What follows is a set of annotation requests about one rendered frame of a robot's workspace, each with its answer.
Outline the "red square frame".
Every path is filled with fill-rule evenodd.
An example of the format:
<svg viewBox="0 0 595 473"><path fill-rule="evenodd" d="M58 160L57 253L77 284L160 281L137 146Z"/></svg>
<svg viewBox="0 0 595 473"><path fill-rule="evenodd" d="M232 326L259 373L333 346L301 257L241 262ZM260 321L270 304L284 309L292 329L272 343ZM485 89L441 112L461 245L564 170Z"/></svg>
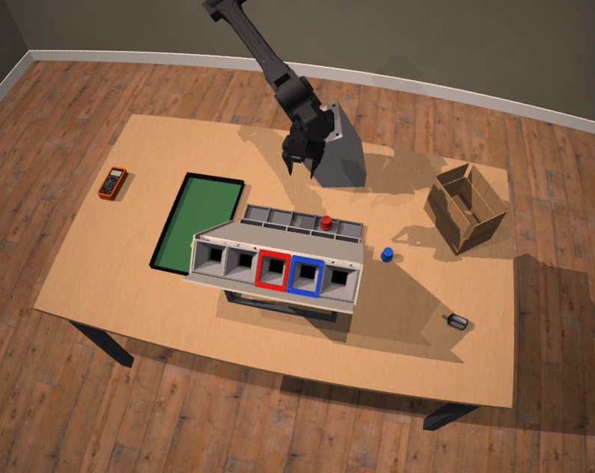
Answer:
<svg viewBox="0 0 595 473"><path fill-rule="evenodd" d="M276 285L276 284L268 284L268 283L259 281L263 255L269 256L269 257L281 258L281 259L286 260L286 266L285 266L285 271L284 271L284 280L283 280L282 286ZM255 287L262 287L262 288L266 288L266 289L270 289L270 290L277 290L277 291L285 292L286 285L287 285L287 276L288 276L288 271L289 271L289 265L290 265L290 256L291 256L291 254L285 254L285 253L260 249L258 263L257 263L257 274L256 274L256 279L255 279Z"/></svg>

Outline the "grey slanted panel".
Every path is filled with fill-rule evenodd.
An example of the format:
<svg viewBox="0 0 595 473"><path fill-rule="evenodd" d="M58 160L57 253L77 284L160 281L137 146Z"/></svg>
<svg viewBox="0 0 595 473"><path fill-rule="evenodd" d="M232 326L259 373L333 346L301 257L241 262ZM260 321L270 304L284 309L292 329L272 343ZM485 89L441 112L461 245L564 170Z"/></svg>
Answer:
<svg viewBox="0 0 595 473"><path fill-rule="evenodd" d="M193 234L189 275L182 281L353 314L363 269L363 223L332 218L331 229L324 231L320 227L322 217L246 204L239 222L230 220ZM221 264L207 262L208 247L210 259L222 260ZM260 249L291 254L285 292L254 286ZM237 267L239 253L239 266L251 270ZM287 293L293 255L324 260L318 298ZM267 273L269 259L269 271L282 273L281 276ZM282 286L285 265L285 259L263 255L259 281ZM296 261L291 287L315 292L319 268ZM299 273L314 282L300 280ZM331 282L346 287L330 285Z"/></svg>

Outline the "blue round disc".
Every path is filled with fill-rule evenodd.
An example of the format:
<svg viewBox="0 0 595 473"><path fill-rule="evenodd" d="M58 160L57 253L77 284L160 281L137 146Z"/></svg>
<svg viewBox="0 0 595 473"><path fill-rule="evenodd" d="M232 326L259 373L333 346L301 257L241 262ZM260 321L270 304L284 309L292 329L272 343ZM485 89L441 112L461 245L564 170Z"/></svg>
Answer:
<svg viewBox="0 0 595 473"><path fill-rule="evenodd" d="M393 258L393 256L392 256L393 253L394 253L394 251L392 248L386 247L386 248L384 248L383 252L381 253L381 259L386 263L390 262Z"/></svg>

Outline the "orange digital multimeter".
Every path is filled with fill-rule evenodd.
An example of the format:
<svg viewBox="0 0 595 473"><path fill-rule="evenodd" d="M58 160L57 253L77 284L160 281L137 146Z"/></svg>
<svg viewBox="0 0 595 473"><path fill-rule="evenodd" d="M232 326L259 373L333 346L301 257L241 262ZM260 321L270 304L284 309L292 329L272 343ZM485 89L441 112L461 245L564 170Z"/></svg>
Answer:
<svg viewBox="0 0 595 473"><path fill-rule="evenodd" d="M128 173L125 168L112 167L97 194L101 199L113 201L120 191Z"/></svg>

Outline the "blue square funnel band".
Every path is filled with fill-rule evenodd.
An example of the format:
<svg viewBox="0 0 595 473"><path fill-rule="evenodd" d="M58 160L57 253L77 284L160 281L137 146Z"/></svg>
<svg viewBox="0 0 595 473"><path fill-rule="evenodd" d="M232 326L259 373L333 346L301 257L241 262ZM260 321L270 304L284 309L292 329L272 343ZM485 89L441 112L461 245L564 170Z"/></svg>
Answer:
<svg viewBox="0 0 595 473"><path fill-rule="evenodd" d="M303 262L303 263L310 263L310 264L315 264L315 265L319 265L319 272L318 272L318 277L317 277L317 286L316 286L316 290L315 292L312 291L308 291L308 290L300 290L300 289L296 289L296 288L292 288L292 281L293 281L293 272L294 272L294 267L295 267L295 262ZM301 256L296 256L293 255L292 256L292 262L291 262L291 267L290 267L290 276L289 276L289 281L288 281L288 286L287 286L287 293L293 293L293 294L297 294L297 295L302 295L302 296L310 296L310 297L314 297L314 298L318 298L318 294L319 294L319 290L320 290L320 282L321 282L321 277L322 277L322 272L323 272L323 264L324 264L324 260L318 260L318 259L313 259L313 258L309 258L309 257L301 257Z"/></svg>

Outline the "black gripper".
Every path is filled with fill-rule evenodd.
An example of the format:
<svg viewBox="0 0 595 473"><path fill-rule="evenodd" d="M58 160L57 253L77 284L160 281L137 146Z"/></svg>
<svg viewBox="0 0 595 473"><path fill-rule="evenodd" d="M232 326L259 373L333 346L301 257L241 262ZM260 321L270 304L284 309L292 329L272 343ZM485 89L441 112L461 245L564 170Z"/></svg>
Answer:
<svg viewBox="0 0 595 473"><path fill-rule="evenodd" d="M302 129L302 127L301 126L298 126L296 123L295 123L295 126L297 128ZM288 147L289 136L290 135L287 135L287 137L285 138L285 140L284 140L284 142L282 144L282 150L284 150L284 151L281 154L281 156L282 156L282 158L283 158L283 160L284 160L284 162L285 162L285 164L286 164L286 166L288 168L289 175L291 175L292 174L292 170L293 170L293 162L292 162L292 160L289 159L289 155L287 155L287 147ZM318 141L316 150L315 151L308 150L307 153L306 153L306 157L305 158L306 159L312 159L313 160L312 161L312 166L311 166L311 179L312 179L312 177L314 175L314 171L316 170L317 166L321 162L321 159L323 157L322 154L324 154L324 148L325 148L325 146L326 146L326 141L324 141L324 140Z"/></svg>

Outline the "green tray with black rim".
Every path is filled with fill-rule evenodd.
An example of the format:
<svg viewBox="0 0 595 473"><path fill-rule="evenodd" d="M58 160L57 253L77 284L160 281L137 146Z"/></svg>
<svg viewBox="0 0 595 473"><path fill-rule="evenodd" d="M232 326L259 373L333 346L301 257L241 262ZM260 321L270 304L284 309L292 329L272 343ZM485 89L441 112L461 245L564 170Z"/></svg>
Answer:
<svg viewBox="0 0 595 473"><path fill-rule="evenodd" d="M189 275L193 234L233 220L244 185L244 180L187 172L150 268Z"/></svg>

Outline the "red plug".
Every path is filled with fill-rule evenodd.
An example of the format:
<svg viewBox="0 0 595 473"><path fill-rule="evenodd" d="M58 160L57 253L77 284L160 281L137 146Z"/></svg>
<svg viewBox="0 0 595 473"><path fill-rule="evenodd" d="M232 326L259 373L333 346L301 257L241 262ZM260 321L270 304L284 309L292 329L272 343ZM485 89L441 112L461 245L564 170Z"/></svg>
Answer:
<svg viewBox="0 0 595 473"><path fill-rule="evenodd" d="M324 231L330 230L331 227L332 227L332 218L330 216L324 216L324 217L322 217L322 220L321 220L321 223L320 223L320 227Z"/></svg>

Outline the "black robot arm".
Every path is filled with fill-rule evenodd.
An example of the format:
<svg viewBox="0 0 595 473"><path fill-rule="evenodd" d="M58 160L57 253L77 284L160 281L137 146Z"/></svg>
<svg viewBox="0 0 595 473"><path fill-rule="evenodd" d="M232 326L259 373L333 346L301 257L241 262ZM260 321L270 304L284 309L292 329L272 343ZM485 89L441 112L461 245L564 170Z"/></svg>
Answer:
<svg viewBox="0 0 595 473"><path fill-rule="evenodd" d="M322 103L305 76L298 77L273 52L245 15L241 5L245 1L206 0L202 5L215 22L222 18L228 21L261 66L275 92L274 98L293 122L287 155L292 162L305 162L307 150L315 151L317 142L326 139L335 130L334 112L331 109L323 112L320 109Z"/></svg>

